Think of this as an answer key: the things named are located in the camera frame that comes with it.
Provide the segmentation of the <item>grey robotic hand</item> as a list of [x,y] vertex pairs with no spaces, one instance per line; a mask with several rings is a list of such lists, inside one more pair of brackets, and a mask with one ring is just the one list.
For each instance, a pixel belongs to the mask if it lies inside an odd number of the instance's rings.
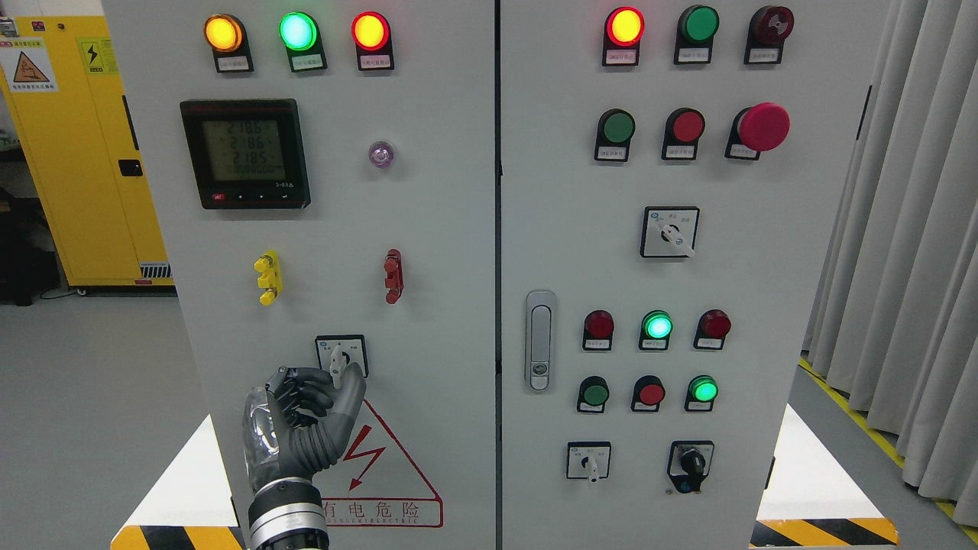
[[282,478],[312,480],[346,452],[364,400],[362,366],[350,363],[340,384],[314,367],[280,367],[249,391],[242,447],[249,487],[258,493]]

